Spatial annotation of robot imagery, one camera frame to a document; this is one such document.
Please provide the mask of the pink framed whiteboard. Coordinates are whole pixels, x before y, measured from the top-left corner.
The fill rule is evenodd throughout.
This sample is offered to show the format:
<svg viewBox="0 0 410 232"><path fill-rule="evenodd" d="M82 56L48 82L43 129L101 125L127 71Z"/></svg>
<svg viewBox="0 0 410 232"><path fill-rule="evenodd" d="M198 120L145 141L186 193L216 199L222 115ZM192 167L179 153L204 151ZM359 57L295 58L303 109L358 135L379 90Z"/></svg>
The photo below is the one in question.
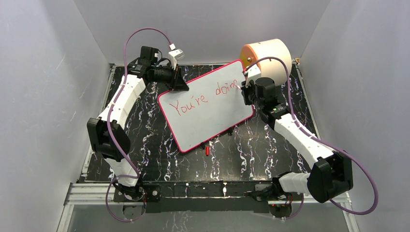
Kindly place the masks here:
<svg viewBox="0 0 410 232"><path fill-rule="evenodd" d="M252 117L236 86L245 80L235 60L188 81L189 91L167 91L158 103L180 152L188 152Z"/></svg>

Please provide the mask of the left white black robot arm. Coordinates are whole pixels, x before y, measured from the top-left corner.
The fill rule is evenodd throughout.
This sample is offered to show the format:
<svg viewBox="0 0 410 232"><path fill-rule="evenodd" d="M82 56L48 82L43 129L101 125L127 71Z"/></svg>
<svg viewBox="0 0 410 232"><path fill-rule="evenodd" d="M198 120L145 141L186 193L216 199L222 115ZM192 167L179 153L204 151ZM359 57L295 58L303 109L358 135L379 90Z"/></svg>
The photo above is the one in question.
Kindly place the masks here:
<svg viewBox="0 0 410 232"><path fill-rule="evenodd" d="M115 175L113 186L131 201L146 196L140 172L129 157L131 142L124 131L131 109L149 83L163 83L170 91L189 90L177 64L183 51L172 44L167 57L159 53L157 48L142 46L140 56L124 68L122 83L106 108L87 122L92 151L110 165Z"/></svg>

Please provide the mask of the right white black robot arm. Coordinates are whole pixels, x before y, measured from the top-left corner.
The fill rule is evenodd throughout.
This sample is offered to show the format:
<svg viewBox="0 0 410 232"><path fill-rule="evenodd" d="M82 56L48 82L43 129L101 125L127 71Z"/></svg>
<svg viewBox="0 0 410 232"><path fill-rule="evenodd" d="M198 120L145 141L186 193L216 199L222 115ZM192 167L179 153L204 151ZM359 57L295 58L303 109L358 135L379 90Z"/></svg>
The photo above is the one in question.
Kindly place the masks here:
<svg viewBox="0 0 410 232"><path fill-rule="evenodd" d="M272 79L259 78L248 86L243 81L240 88L245 104L255 106L261 120L283 136L311 169L310 173L284 172L273 177L273 197L285 200L293 192L303 193L324 203L353 188L351 160L317 142L316 136L292 117L290 107L278 101Z"/></svg>

